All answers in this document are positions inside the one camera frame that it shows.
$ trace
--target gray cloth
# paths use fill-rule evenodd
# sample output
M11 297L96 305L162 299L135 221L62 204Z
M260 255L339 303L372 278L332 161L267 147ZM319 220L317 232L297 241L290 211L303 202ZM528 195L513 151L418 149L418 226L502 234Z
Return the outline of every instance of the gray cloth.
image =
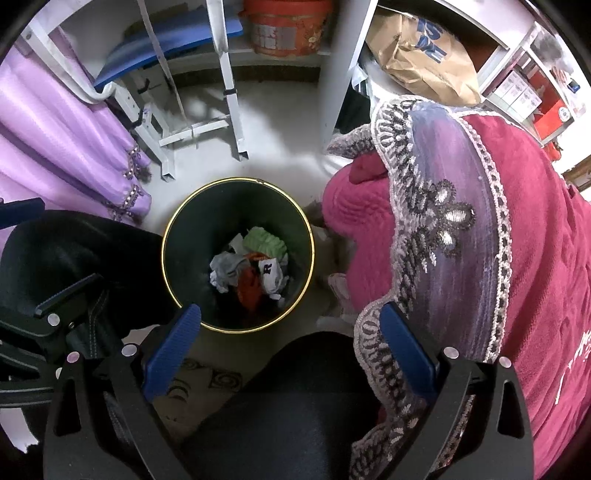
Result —
M217 288L219 293L227 293L229 286L238 286L238 277L249 264L242 255L222 252L213 257L209 264L209 268L212 269L209 282Z

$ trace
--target white box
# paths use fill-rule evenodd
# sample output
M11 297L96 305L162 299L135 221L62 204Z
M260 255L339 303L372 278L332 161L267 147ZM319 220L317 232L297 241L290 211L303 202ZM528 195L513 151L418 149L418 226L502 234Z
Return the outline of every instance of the white box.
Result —
M535 93L535 90L530 86L527 87L519 98L513 102L511 108L523 118L528 118L539 104L542 103L540 97Z
M513 103L521 96L523 92L525 92L526 89L527 85L525 83L515 82L513 87L511 87L511 90L503 95L503 100L509 105L513 105Z
M501 84L496 88L495 94L499 98L503 98L503 95L506 94L511 87L515 84L515 79L513 77L513 70L511 70L510 74L507 75L507 78L501 82Z

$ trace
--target pink blanket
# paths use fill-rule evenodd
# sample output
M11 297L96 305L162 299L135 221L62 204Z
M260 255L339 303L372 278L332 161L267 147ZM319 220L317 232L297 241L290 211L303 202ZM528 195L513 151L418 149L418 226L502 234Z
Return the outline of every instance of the pink blanket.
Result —
M539 478L591 404L586 362L591 352L591 206L564 184L526 132L493 115L463 119L492 156L509 209L512 275L501 353L512 359L525 395ZM434 156L431 161L440 160ZM397 219L389 180L354 184L350 171L351 166L343 168L327 185L323 212L330 227L357 244L347 282L361 311L392 288L395 279L388 267L396 255L391 247Z

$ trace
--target metal bolt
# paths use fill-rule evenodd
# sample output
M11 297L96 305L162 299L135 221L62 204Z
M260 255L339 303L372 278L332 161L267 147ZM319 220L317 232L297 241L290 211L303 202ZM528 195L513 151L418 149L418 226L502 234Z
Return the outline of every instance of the metal bolt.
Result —
M133 343L128 343L121 349L123 356L134 356L138 352L138 348Z
M502 356L499 358L499 363L502 367L505 368L511 368L511 360L509 360L507 357Z
M460 356L460 352L457 351L457 348L447 346L443 349L443 355L445 355L448 358L451 358L452 360L455 360Z
M68 353L66 360L69 364L75 364L79 358L80 358L80 354L78 352L70 352L70 353Z
M52 327L57 327L60 324L60 316L57 313L50 313L47 316L47 323Z

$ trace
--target orange bucket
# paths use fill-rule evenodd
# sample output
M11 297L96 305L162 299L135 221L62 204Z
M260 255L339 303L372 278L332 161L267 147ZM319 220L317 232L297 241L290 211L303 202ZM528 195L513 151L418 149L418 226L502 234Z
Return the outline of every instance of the orange bucket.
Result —
M332 0L245 0L252 24L251 43L257 53L274 57L315 53Z

